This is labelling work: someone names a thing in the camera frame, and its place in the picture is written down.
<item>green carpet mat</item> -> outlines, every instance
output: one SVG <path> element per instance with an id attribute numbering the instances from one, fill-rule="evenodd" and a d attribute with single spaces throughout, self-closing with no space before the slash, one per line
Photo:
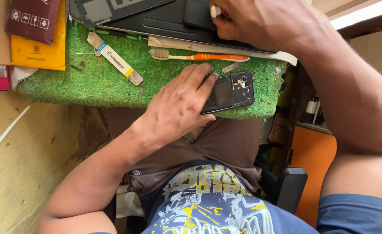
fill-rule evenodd
<path id="1" fill-rule="evenodd" d="M 180 74 L 183 67 L 192 63 L 186 60 L 155 60 L 149 55 L 147 40 L 100 35 L 142 77 L 143 82 L 135 86 L 103 56 L 94 54 L 72 55 L 93 52 L 87 42 L 90 32 L 81 24 L 68 21 L 66 37 L 66 71 L 40 69 L 21 81 L 17 91 L 33 100 L 51 103 L 83 104 L 97 107 L 142 107 L 146 108 L 152 97 L 171 79 Z M 196 52 L 169 49 L 171 55 L 188 56 Z M 213 72 L 219 75 L 230 61 L 209 60 Z M 82 72 L 71 67 L 74 65 Z M 216 116 L 231 119 L 266 118 L 275 113 L 282 74 L 286 62 L 252 57 L 243 66 L 231 71 L 251 70 L 256 73 L 253 81 L 255 103 L 248 107 L 216 113 Z"/>

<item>cloth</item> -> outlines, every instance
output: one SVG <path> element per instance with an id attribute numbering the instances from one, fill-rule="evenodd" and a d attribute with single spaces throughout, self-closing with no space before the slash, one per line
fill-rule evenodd
<path id="1" fill-rule="evenodd" d="M 325 234 L 382 233 L 382 198 L 332 194 L 320 199 L 317 231 Z"/>
<path id="2" fill-rule="evenodd" d="M 72 55 L 80 52 L 94 52 L 87 42 L 89 29 L 83 25 L 67 23 L 65 50 L 66 70 L 40 69 L 32 76 L 19 82 L 17 92 L 33 100 L 51 103 L 83 104 L 96 107 L 140 107 L 146 108 L 155 94 L 171 79 L 180 74 L 189 64 L 206 61 L 156 60 L 149 54 L 146 40 L 130 40 L 113 35 L 100 35 L 134 70 L 142 77 L 139 86 L 132 84 L 103 56 L 94 54 Z M 188 56 L 196 52 L 169 49 L 171 55 Z M 213 72 L 232 64 L 231 61 L 208 60 Z M 272 116 L 275 113 L 281 76 L 286 62 L 252 57 L 232 72 L 250 70 L 256 73 L 253 81 L 255 103 L 237 109 L 216 113 L 216 116 L 232 119 L 254 119 Z"/>
<path id="3" fill-rule="evenodd" d="M 119 136 L 146 109 L 127 107 L 99 108 L 101 120 L 113 138 Z M 129 191 L 139 197 L 149 194 L 185 164 L 194 160 L 214 160 L 231 168 L 249 190 L 254 190 L 261 169 L 253 166 L 259 150 L 262 120 L 232 120 L 217 118 L 210 121 L 197 140 L 190 144 L 182 138 L 153 152 L 134 165 Z"/>
<path id="4" fill-rule="evenodd" d="M 146 234 L 278 234 L 294 233 L 295 226 L 296 233 L 316 233 L 296 216 L 253 197 L 230 168 L 216 162 L 187 165 L 156 196 Z"/>
<path id="5" fill-rule="evenodd" d="M 325 196 L 320 199 L 315 230 L 295 215 L 252 197 L 242 187 L 234 173 L 222 165 L 184 168 L 157 194 L 143 233 L 382 233 L 381 198 Z"/>
<path id="6" fill-rule="evenodd" d="M 120 185 L 117 189 L 116 219 L 126 216 L 145 216 L 139 197 L 134 192 L 127 191 L 128 185 Z"/>

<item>toothbrush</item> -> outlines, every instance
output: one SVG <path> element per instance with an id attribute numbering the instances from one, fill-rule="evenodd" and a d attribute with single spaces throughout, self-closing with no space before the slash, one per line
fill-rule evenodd
<path id="1" fill-rule="evenodd" d="M 168 60 L 168 59 L 178 59 L 178 60 L 194 60 L 194 61 L 203 61 L 203 60 L 227 60 L 233 62 L 245 62 L 250 58 L 245 55 L 212 55 L 212 54 L 196 54 L 191 56 L 172 56 L 169 55 L 169 51 L 165 49 L 151 49 L 149 53 L 153 58 L 159 60 Z"/>

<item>smartphone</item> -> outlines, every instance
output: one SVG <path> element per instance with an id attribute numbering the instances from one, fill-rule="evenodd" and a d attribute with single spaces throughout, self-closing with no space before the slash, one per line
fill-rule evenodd
<path id="1" fill-rule="evenodd" d="M 201 114 L 211 114 L 255 103 L 252 72 L 249 70 L 218 76 Z"/>

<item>t-shirt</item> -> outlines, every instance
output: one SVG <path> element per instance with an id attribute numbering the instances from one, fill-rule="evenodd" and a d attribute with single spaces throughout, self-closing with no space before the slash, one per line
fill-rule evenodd
<path id="1" fill-rule="evenodd" d="M 143 234 L 382 233 L 381 198 L 327 195 L 319 201 L 315 230 L 295 215 L 253 197 L 230 168 L 207 160 L 189 163 L 141 201 L 148 214 Z"/>

